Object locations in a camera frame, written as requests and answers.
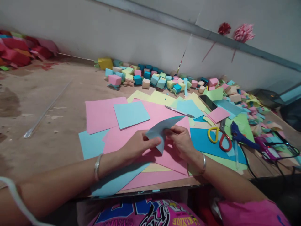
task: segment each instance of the white string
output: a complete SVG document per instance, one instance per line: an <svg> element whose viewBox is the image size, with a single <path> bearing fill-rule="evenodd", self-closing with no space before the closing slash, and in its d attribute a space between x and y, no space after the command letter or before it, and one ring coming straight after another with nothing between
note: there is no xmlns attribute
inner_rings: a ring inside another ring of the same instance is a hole
<svg viewBox="0 0 301 226"><path fill-rule="evenodd" d="M47 224L43 222L39 222L34 215L27 209L27 207L24 205L22 199L20 198L15 183L7 178L7 177L0 177L0 181L3 181L5 184L7 184L10 193L12 194L12 197L14 201L16 202L17 206L21 210L21 212L27 217L27 219L32 223L32 225L35 226L54 226L52 224Z"/></svg>

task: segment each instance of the white wall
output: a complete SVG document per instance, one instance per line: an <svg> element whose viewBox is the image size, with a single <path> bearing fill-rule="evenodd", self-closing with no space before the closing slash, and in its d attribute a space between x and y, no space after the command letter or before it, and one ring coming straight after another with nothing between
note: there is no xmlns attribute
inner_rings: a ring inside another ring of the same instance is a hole
<svg viewBox="0 0 301 226"><path fill-rule="evenodd" d="M217 31L229 22L233 30L254 23L256 37L248 44L301 63L299 0L156 0L149 7ZM112 9L92 0L1 0L0 27L53 40L60 51L88 59L110 56L176 70L190 34ZM180 72L194 77L221 76L243 89L268 88L281 93L301 81L301 73L269 61L192 37Z"/></svg>

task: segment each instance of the paper flower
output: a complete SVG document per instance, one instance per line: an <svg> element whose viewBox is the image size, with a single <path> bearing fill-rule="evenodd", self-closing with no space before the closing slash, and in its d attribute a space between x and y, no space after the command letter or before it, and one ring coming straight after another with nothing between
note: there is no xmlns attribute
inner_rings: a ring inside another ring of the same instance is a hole
<svg viewBox="0 0 301 226"><path fill-rule="evenodd" d="M231 26L226 23L226 22L223 22L220 26L219 26L219 30L218 30L218 33L220 35L227 35L230 33L230 30L231 30ZM213 43L213 45L211 46L211 48L209 49L209 51L207 52L207 54L205 55L204 59L202 60L202 62L205 60L205 58L207 57L207 55L209 54L209 52L212 50L213 46L216 44L216 42Z"/></svg>
<svg viewBox="0 0 301 226"><path fill-rule="evenodd" d="M253 25L252 24L243 24L239 28L237 28L234 32L234 40L245 43L248 40L251 40L255 37L253 34ZM234 50L232 61L234 59L236 53L236 49Z"/></svg>

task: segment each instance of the hand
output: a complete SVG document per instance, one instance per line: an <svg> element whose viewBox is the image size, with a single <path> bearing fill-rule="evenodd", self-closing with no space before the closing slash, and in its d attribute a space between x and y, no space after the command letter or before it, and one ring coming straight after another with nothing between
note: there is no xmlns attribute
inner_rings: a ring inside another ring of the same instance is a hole
<svg viewBox="0 0 301 226"><path fill-rule="evenodd" d="M171 129L165 129L167 139L173 140L179 151L179 156L186 162L191 162L199 153L193 146L189 132L186 128L174 125Z"/></svg>
<svg viewBox="0 0 301 226"><path fill-rule="evenodd" d="M119 150L125 156L128 164L132 164L146 150L154 148L161 143L159 137L149 140L145 136L146 132L147 130L138 130Z"/></svg>

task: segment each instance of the scissor handle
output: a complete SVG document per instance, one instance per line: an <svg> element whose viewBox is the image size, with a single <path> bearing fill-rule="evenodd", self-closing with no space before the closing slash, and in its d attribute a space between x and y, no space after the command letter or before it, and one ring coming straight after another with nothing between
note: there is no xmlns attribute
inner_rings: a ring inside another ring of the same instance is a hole
<svg viewBox="0 0 301 226"><path fill-rule="evenodd" d="M211 138L211 134L210 134L211 130L214 130L214 129L216 129L215 141ZM210 129L208 129L207 133L208 133L208 138L212 143L217 143L219 141L219 128L218 127L212 127Z"/></svg>
<svg viewBox="0 0 301 226"><path fill-rule="evenodd" d="M229 148L228 148L228 149L225 149L225 148L223 147L223 140L224 140L225 137L227 138L227 140L228 140L228 142L229 142ZM220 147L220 149L222 149L224 152L229 152L229 151L232 149L232 141L231 141L230 137L229 137L227 134L223 133L223 135L222 135L222 137L221 137L221 139L220 139L220 141L219 141L219 147Z"/></svg>

